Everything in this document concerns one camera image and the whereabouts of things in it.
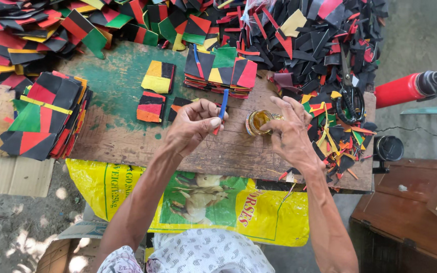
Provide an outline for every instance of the wooden table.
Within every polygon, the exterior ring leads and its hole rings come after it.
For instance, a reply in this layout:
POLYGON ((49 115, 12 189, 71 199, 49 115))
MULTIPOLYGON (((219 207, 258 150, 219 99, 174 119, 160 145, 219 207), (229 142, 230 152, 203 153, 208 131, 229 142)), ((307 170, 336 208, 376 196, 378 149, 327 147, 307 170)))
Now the wooden table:
MULTIPOLYGON (((87 54, 78 55, 72 61, 65 61, 59 68, 65 74, 89 80, 94 91, 71 158, 146 166, 171 125, 167 117, 175 96, 222 102, 222 95, 183 86, 186 51, 173 52, 120 42, 105 55, 106 59, 101 60, 87 51, 87 54), (151 60, 176 65, 173 93, 166 95, 166 115, 162 125, 136 119, 136 108, 143 92, 141 81, 151 60)), ((248 99, 229 98, 230 118, 225 130, 216 136, 209 135, 195 152, 183 160, 178 170, 277 180, 290 165, 271 150, 270 137, 254 138, 245 129, 245 118, 252 111, 266 109, 280 113, 269 100, 273 95, 275 92, 263 77, 256 78, 248 99)), ((367 120, 373 121, 375 96, 366 93, 365 102, 367 120)), ((373 145, 370 144, 365 155, 372 154, 372 151, 373 145)), ((356 162, 352 170, 358 180, 346 173, 334 186, 370 191, 372 158, 363 163, 356 162)))

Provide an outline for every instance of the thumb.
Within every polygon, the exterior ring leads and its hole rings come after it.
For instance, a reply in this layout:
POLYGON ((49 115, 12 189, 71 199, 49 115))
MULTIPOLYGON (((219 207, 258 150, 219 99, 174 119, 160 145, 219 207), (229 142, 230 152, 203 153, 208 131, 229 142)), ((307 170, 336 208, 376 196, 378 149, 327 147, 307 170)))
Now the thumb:
POLYGON ((213 131, 216 127, 219 127, 220 124, 222 123, 222 120, 220 118, 209 118, 209 119, 204 119, 201 121, 195 121, 195 128, 194 130, 197 133, 208 133, 213 131))

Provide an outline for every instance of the glass jar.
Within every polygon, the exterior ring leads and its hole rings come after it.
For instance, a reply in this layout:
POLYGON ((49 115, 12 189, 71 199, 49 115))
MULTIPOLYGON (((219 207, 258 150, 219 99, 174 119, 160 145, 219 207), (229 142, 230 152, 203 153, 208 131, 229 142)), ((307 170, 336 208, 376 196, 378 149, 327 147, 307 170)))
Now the glass jar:
POLYGON ((271 130, 261 131, 260 128, 268 121, 273 120, 273 115, 267 110, 257 110, 247 115, 246 130, 251 136, 264 135, 270 133, 271 130))

